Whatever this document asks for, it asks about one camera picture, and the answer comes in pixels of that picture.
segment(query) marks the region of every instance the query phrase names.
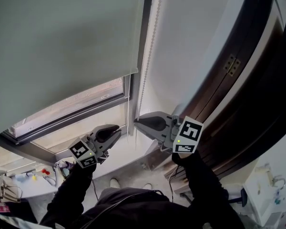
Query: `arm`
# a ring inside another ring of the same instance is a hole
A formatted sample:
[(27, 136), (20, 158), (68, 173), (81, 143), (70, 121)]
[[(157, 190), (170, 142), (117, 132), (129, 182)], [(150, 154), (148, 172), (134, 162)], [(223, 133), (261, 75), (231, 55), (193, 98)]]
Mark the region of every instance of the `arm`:
[(55, 228), (55, 223), (58, 223), (67, 227), (83, 213), (82, 202), (95, 169), (96, 165), (82, 169), (78, 164), (72, 168), (52, 202), (48, 204), (48, 212), (42, 218), (41, 225)]
[(185, 168), (194, 200), (191, 208), (201, 224), (215, 228), (244, 228), (228, 202), (226, 191), (217, 176), (200, 158), (198, 151), (186, 158), (173, 154), (173, 161)]

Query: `black cable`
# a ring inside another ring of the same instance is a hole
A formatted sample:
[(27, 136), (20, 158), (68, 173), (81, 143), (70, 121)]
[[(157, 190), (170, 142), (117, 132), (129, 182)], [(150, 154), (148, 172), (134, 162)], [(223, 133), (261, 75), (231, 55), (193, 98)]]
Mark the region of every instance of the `black cable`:
[(192, 204), (192, 201), (190, 200), (190, 198), (185, 193), (181, 193), (180, 196), (184, 197), (190, 204)]
[(97, 201), (99, 201), (99, 197), (97, 197), (96, 190), (95, 190), (95, 184), (94, 184), (94, 180), (93, 179), (92, 179), (92, 183), (93, 183), (93, 188), (94, 188), (94, 193), (96, 195), (96, 199), (97, 199)]
[[(172, 172), (172, 174), (175, 172), (174, 178), (175, 178), (176, 175), (177, 175), (178, 169), (179, 169), (179, 166), (177, 166), (177, 169)], [(172, 202), (174, 202), (174, 192), (173, 192), (173, 188), (172, 188), (172, 185), (171, 185), (172, 174), (171, 174), (170, 177), (168, 178), (168, 184), (170, 185), (170, 189), (171, 189), (171, 193), (172, 193)]]
[[(46, 177), (43, 177), (43, 179), (45, 179), (52, 187), (56, 187), (56, 171), (54, 169), (54, 167), (52, 167), (53, 171), (54, 171), (54, 174), (55, 174), (55, 179), (49, 177), (49, 176), (46, 176)], [(51, 182), (49, 182), (46, 178), (49, 178), (51, 180), (53, 180), (55, 182), (55, 184), (53, 185)]]

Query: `black jacket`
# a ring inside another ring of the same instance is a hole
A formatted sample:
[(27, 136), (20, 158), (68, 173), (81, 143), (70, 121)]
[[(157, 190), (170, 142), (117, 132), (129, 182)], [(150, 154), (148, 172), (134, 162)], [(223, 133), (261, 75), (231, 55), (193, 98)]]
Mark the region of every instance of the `black jacket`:
[(185, 159), (174, 154), (173, 161), (186, 170), (194, 197), (188, 208), (171, 203), (166, 196), (156, 192), (121, 189), (82, 214), (82, 201), (96, 166), (91, 169), (75, 166), (48, 205), (48, 212), (41, 225), (55, 227), (55, 223), (58, 223), (65, 228), (93, 228), (99, 225), (202, 228), (209, 222), (213, 228), (244, 228), (237, 213), (229, 205), (218, 178), (201, 160), (197, 151)]

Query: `floor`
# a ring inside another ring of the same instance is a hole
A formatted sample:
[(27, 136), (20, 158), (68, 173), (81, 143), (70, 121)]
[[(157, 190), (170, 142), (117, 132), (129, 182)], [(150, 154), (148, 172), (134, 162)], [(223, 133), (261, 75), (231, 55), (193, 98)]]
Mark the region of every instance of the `floor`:
[[(163, 170), (158, 169), (155, 171), (146, 170), (143, 168), (142, 161), (135, 161), (127, 166), (124, 166), (116, 171), (113, 171), (105, 176), (94, 180), (96, 186), (96, 193), (99, 196), (101, 192), (109, 187), (109, 181), (111, 178), (116, 178), (120, 186), (123, 187), (136, 187), (142, 188), (145, 184), (151, 183), (153, 189), (161, 190), (170, 200), (172, 197), (168, 181), (163, 176)], [(47, 205), (53, 199), (54, 194), (47, 194), (43, 196), (29, 198), (28, 201), (31, 205), (32, 211), (38, 222), (47, 212)], [(84, 211), (92, 208), (97, 199), (94, 194), (92, 183), (88, 188), (83, 201)], [(189, 206), (188, 201), (179, 195), (174, 194), (174, 202), (177, 204)]]

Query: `white sneaker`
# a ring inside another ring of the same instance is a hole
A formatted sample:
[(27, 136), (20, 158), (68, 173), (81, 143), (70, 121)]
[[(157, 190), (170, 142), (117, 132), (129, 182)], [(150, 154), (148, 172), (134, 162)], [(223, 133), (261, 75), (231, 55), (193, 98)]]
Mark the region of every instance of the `white sneaker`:
[(152, 190), (153, 187), (150, 183), (147, 183), (142, 189)]
[(114, 178), (112, 178), (110, 180), (110, 187), (121, 188), (119, 182), (117, 181), (117, 179), (114, 179)]

